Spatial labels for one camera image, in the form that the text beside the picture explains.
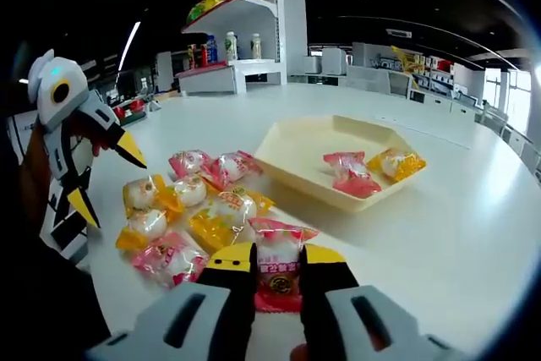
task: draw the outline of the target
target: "ceiling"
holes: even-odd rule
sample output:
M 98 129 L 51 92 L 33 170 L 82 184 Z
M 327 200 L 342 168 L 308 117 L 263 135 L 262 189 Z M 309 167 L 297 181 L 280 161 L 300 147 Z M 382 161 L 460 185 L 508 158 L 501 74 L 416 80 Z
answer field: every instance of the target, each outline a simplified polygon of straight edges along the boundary
M 5 0 L 2 76 L 25 77 L 30 61 L 52 47 L 57 55 L 78 63 L 96 61 L 92 75 L 115 74 L 136 21 L 141 26 L 124 68 L 151 65 L 157 52 L 181 50 L 204 40 L 180 34 L 188 11 L 198 1 Z M 524 19 L 498 0 L 306 0 L 309 43 L 393 43 L 458 59 L 518 48 L 524 40 L 519 33 L 525 21 L 537 24 L 540 11 L 534 8 L 535 0 L 506 1 Z M 413 37 L 389 37 L 386 28 L 409 30 Z M 18 61 L 15 71 L 14 56 Z M 520 58 L 511 62 L 524 64 Z M 495 58 L 488 66 L 508 64 Z

